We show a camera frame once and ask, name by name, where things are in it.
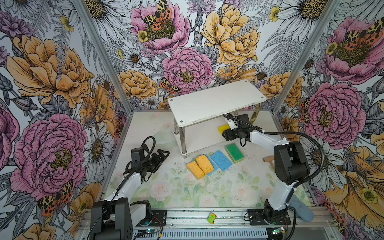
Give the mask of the yellow sponge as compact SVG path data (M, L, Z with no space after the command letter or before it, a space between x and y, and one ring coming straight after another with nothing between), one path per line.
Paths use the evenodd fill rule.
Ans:
M224 131L230 130L230 129L231 128L228 124L218 127L218 131L221 135L224 133Z

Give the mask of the blue sponge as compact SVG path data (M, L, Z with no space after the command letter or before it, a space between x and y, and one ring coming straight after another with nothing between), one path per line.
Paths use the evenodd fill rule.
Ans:
M208 176L210 176L210 175L212 175L212 174L218 169L218 166L217 166L216 163L211 159L210 156L208 156L208 155L205 155L205 156L208 158L208 160L210 161L210 163L211 163L211 165L213 166L213 169L214 169L211 173L207 174Z
M232 162L223 154L222 151L214 152L210 158L214 161L214 163L219 167L221 171L226 171L232 166Z

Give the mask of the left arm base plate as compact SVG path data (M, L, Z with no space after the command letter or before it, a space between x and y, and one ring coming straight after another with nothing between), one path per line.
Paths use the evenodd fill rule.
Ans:
M165 227L167 223L167 213L167 210L152 210L152 217L141 220L136 227Z

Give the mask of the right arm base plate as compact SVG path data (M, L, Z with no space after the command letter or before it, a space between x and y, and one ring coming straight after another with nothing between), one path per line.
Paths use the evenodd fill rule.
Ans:
M247 214L251 226L289 226L292 224L287 209L281 211L274 211L270 209L249 209Z

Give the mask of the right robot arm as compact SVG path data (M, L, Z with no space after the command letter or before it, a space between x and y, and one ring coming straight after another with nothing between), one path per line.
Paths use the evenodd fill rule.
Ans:
M300 181L308 177L310 173L302 145L297 141L290 142L286 139L275 138L282 133L266 132L260 127L253 126L247 115L226 114L223 117L230 126L222 133L226 141L245 140L274 154L277 182L271 196L265 201L264 209L248 211L250 223L267 225L287 223L290 225L288 211L291 210L294 212L293 226L295 226L298 212L290 201Z

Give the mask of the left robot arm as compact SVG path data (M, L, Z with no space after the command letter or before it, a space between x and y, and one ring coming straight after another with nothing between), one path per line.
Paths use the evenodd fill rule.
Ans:
M156 173L169 156L168 151L153 152L147 147L131 150L131 161L125 177L113 193L91 209L91 227L88 240L136 239L136 226L160 227L160 238L166 224L167 211L153 211L148 200L132 201L135 191Z

